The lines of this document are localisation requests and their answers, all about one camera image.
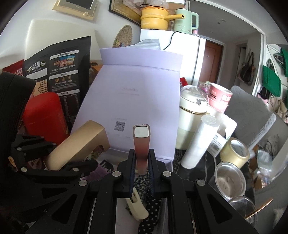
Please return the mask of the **yellow cooking pot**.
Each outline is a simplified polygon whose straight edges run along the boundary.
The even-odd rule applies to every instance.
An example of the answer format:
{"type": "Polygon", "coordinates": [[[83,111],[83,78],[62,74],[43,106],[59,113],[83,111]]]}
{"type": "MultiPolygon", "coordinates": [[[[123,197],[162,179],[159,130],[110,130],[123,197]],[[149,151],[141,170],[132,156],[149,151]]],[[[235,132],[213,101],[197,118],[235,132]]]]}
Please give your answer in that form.
{"type": "Polygon", "coordinates": [[[170,15],[169,11],[160,6],[148,6],[141,12],[141,29],[167,30],[169,21],[184,19],[183,14],[170,15]]]}

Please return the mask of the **green tote bag upper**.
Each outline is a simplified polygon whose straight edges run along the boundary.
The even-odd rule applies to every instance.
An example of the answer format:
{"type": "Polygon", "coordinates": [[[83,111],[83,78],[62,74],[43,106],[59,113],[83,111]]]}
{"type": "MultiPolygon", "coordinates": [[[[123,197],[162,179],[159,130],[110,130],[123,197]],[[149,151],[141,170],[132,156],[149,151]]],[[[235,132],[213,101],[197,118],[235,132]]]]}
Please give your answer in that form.
{"type": "Polygon", "coordinates": [[[283,69],[285,77],[288,78],[288,71],[287,71],[288,51],[286,51],[285,49],[281,49],[281,52],[274,54],[273,57],[280,65],[280,67],[283,69]]]}

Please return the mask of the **black food pouch bag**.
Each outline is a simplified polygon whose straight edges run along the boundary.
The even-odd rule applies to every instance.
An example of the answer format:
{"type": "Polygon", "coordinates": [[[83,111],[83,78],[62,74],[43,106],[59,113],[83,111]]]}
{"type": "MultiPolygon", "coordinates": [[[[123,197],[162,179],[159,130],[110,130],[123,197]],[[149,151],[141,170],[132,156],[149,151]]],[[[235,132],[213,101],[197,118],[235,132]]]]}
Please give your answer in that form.
{"type": "Polygon", "coordinates": [[[91,37],[52,44],[24,60],[23,75],[36,81],[32,93],[56,93],[71,131],[89,89],[91,37]]]}

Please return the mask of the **mint green electric kettle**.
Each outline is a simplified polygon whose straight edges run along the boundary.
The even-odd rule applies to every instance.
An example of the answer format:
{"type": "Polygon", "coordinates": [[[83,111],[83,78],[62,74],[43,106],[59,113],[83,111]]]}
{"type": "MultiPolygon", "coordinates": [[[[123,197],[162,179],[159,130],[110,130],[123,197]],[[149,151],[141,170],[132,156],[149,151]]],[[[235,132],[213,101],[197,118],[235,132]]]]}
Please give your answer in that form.
{"type": "Polygon", "coordinates": [[[191,12],[184,8],[175,10],[176,14],[184,16],[183,19],[176,19],[173,24],[173,31],[178,31],[185,34],[193,34],[194,30],[199,28],[199,15],[196,12],[191,12]]]}

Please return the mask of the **white lavender gift box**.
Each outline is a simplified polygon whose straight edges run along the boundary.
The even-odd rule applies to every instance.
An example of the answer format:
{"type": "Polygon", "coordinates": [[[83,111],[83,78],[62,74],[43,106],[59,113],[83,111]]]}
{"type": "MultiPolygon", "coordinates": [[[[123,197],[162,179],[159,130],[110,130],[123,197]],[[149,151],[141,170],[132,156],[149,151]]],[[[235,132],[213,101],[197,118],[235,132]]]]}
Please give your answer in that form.
{"type": "Polygon", "coordinates": [[[81,104],[73,131],[92,120],[105,128],[111,149],[134,147],[133,127],[150,126],[150,148],[168,168],[174,159],[180,95],[180,57],[134,47],[100,50],[103,66],[81,104]]]}

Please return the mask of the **black polka dot scrunchie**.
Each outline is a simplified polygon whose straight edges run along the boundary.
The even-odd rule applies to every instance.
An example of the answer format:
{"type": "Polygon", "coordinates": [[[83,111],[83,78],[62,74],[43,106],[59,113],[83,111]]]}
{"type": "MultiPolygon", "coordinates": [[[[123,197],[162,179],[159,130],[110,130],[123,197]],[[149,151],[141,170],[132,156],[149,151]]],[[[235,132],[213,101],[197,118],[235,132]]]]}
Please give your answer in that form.
{"type": "Polygon", "coordinates": [[[135,179],[135,188],[140,196],[141,202],[148,211],[148,217],[143,219],[138,227],[138,233],[150,234],[159,221],[159,212],[161,209],[162,199],[151,195],[149,173],[139,175],[135,179]]]}

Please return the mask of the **white refrigerator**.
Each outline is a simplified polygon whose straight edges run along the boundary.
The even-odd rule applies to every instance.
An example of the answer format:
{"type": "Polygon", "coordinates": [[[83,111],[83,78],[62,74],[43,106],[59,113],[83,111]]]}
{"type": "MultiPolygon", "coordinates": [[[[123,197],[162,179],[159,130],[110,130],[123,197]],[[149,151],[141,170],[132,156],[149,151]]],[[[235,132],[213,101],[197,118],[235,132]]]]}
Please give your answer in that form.
{"type": "Polygon", "coordinates": [[[206,39],[195,34],[142,29],[140,40],[158,39],[160,48],[177,54],[182,64],[180,77],[189,85],[197,86],[202,70],[206,39]]]}

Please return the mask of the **pink instant noodle cup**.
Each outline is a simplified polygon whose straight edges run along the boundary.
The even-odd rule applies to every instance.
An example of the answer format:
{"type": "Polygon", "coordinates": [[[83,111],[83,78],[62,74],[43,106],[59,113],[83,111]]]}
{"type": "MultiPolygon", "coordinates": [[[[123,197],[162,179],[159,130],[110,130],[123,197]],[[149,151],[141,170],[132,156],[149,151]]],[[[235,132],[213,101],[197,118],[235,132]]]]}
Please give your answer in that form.
{"type": "Polygon", "coordinates": [[[211,83],[208,94],[209,105],[217,111],[224,113],[233,93],[225,87],[211,83]]]}

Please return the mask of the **pink lipstick tube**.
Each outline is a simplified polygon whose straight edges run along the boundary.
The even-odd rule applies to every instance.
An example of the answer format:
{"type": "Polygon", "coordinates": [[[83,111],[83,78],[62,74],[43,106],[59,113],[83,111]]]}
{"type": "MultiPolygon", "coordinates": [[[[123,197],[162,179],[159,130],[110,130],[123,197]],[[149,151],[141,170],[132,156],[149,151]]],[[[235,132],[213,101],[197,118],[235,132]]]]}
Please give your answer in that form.
{"type": "Polygon", "coordinates": [[[135,125],[133,127],[134,150],[139,175],[147,171],[147,159],[150,144],[150,126],[148,124],[135,125]]]}

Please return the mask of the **woven round mat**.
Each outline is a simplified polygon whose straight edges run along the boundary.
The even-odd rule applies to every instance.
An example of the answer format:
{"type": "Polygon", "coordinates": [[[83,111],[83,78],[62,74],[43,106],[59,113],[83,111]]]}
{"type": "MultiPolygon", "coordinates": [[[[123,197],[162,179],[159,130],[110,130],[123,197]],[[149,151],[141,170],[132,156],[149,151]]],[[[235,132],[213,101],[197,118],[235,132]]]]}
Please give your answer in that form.
{"type": "Polygon", "coordinates": [[[125,25],[116,35],[113,42],[113,48],[126,47],[132,44],[133,32],[130,25],[125,25]]]}

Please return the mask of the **cream hair claw clip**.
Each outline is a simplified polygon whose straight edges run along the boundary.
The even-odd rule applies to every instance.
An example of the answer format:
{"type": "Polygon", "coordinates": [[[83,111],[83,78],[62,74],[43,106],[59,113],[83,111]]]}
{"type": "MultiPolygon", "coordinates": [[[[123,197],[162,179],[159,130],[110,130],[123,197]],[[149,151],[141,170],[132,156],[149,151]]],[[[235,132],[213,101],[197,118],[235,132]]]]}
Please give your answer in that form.
{"type": "Polygon", "coordinates": [[[128,205],[131,214],[137,221],[148,218],[149,213],[144,207],[135,187],[133,187],[131,198],[126,198],[126,203],[128,205]]]}

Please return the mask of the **dark hanging handbag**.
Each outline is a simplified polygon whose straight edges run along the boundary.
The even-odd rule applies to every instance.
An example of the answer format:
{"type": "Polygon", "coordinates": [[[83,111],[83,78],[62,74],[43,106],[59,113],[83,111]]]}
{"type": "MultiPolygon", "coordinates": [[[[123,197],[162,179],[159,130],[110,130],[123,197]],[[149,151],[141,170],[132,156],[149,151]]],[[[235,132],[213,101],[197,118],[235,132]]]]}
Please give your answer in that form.
{"type": "Polygon", "coordinates": [[[254,53],[250,52],[248,60],[244,62],[241,70],[238,73],[238,79],[244,84],[251,86],[254,79],[254,53]]]}

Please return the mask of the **white cylindrical tube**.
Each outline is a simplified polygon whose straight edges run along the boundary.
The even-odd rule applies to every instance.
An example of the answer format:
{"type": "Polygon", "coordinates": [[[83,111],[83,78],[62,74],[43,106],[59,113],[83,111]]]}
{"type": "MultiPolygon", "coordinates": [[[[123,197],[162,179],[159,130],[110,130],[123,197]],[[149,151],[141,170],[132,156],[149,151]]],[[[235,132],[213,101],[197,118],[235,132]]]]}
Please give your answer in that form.
{"type": "Polygon", "coordinates": [[[198,124],[196,132],[181,160],[181,165],[186,169],[196,167],[211,141],[217,133],[220,122],[216,117],[204,115],[198,124]]]}

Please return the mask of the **metal tin cup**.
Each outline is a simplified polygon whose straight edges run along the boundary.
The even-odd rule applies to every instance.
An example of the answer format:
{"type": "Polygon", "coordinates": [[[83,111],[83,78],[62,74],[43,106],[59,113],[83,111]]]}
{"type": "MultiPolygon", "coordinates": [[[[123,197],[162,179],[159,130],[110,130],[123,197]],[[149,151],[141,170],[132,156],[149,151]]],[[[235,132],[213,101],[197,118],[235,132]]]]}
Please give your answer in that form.
{"type": "Polygon", "coordinates": [[[226,200],[230,201],[236,196],[243,196],[247,184],[242,171],[230,162],[219,163],[214,171],[216,191],[226,200]]]}

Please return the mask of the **grey leaf pattern chair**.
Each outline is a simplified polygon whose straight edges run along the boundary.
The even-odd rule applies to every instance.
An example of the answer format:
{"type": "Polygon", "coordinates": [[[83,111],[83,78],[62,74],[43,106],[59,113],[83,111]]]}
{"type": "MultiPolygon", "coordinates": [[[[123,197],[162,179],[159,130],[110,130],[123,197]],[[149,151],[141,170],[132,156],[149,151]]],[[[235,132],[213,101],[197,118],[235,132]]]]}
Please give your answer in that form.
{"type": "Polygon", "coordinates": [[[270,130],[276,115],[268,110],[262,99],[239,86],[232,86],[231,92],[233,95],[224,113],[237,123],[235,137],[251,149],[270,130]]]}

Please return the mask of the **gold framed picture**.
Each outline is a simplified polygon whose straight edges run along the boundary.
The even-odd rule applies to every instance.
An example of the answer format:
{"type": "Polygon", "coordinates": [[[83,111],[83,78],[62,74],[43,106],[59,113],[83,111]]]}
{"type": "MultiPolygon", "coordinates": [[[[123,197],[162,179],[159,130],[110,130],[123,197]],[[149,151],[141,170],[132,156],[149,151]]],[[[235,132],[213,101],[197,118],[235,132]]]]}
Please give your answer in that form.
{"type": "Polygon", "coordinates": [[[53,10],[92,21],[98,2],[98,0],[58,0],[53,10]]]}

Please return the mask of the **green tote bag left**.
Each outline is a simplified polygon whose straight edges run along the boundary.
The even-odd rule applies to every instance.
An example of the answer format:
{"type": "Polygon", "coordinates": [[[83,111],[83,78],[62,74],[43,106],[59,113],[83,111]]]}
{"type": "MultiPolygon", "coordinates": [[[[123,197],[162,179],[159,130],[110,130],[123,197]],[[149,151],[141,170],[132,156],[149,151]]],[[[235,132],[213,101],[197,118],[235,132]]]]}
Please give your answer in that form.
{"type": "Polygon", "coordinates": [[[263,65],[263,87],[265,87],[273,96],[280,97],[281,81],[274,71],[272,60],[269,58],[267,64],[263,65]]]}

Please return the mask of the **green tote bag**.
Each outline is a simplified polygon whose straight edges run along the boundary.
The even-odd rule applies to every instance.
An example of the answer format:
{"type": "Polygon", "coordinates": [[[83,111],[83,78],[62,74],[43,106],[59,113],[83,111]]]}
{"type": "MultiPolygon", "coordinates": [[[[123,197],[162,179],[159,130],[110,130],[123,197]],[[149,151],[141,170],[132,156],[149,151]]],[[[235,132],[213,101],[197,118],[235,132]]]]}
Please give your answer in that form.
{"type": "Polygon", "coordinates": [[[281,49],[281,52],[274,54],[273,57],[280,65],[280,67],[283,69],[285,77],[288,78],[288,71],[287,71],[288,51],[286,51],[285,49],[281,49]]]}
{"type": "Polygon", "coordinates": [[[273,96],[280,97],[281,81],[274,71],[272,60],[269,58],[267,64],[263,65],[263,87],[265,87],[273,96]]]}

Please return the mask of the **white electric cooker pot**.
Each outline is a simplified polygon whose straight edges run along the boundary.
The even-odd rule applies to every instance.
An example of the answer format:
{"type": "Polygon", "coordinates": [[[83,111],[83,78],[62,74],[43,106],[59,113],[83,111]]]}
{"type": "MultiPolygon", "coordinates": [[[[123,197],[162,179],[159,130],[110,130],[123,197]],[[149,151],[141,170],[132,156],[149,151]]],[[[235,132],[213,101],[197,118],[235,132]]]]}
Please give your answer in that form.
{"type": "Polygon", "coordinates": [[[197,129],[201,117],[208,109],[208,95],[199,87],[184,86],[180,90],[179,122],[176,149],[186,150],[197,129]]]}

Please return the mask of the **tape roll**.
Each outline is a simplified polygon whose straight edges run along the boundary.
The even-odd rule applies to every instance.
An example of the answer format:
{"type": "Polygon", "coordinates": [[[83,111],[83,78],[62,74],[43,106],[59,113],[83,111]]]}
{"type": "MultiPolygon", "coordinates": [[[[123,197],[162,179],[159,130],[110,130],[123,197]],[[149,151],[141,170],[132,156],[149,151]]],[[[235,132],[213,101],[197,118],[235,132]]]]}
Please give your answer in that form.
{"type": "Polygon", "coordinates": [[[222,162],[232,163],[239,169],[244,166],[249,158],[250,153],[245,144],[232,137],[229,138],[220,151],[220,159],[222,162]]]}

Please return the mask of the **gold cardboard box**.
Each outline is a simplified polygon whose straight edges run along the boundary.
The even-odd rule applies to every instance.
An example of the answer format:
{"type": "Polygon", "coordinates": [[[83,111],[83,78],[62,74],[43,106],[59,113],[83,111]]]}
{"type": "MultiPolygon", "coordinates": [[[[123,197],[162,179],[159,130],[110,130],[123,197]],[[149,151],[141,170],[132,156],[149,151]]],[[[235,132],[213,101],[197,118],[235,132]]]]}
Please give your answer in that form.
{"type": "Polygon", "coordinates": [[[105,128],[89,120],[44,159],[45,166],[48,170],[58,171],[67,163],[85,160],[99,146],[103,151],[110,147],[105,128]]]}

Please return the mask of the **slim black cosmetic box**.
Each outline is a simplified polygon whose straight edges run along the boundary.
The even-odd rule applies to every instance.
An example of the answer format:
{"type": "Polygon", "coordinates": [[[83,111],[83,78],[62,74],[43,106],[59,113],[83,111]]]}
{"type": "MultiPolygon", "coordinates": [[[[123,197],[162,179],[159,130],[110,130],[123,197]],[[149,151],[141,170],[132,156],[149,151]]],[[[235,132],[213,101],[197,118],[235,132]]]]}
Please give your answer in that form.
{"type": "Polygon", "coordinates": [[[103,160],[100,165],[105,169],[106,172],[111,173],[114,171],[114,166],[107,160],[103,160]]]}

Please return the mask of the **glass with gold spoon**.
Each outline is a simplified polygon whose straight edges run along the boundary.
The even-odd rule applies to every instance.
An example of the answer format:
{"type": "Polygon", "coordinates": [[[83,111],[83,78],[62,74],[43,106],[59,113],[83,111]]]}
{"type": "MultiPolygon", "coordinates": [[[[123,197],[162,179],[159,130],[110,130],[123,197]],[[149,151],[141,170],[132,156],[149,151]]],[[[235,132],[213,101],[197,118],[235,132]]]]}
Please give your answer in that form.
{"type": "Polygon", "coordinates": [[[272,203],[273,198],[270,198],[260,207],[256,208],[255,204],[246,196],[236,196],[232,198],[228,203],[242,216],[245,220],[252,225],[256,226],[258,222],[257,214],[262,211],[266,206],[272,203]]]}

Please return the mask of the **lavender contact lens box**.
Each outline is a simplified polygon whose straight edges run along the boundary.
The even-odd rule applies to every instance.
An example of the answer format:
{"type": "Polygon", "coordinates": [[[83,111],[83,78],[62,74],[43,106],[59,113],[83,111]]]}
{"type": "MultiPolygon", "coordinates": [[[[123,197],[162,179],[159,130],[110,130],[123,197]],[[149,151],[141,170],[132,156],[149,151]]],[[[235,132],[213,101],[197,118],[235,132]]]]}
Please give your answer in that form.
{"type": "Polygon", "coordinates": [[[99,181],[102,180],[107,174],[108,172],[106,169],[99,164],[97,168],[86,177],[86,180],[88,182],[99,181]]]}

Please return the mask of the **red cylindrical canister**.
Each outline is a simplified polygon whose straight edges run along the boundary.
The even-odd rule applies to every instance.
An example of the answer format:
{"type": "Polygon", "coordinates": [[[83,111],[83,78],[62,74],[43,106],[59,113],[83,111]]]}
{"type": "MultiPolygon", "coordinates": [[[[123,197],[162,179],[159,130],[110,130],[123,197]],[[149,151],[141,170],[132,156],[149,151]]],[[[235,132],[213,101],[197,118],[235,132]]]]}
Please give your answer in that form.
{"type": "Polygon", "coordinates": [[[54,92],[28,100],[22,119],[26,132],[31,136],[42,136],[57,145],[69,137],[60,97],[54,92]]]}

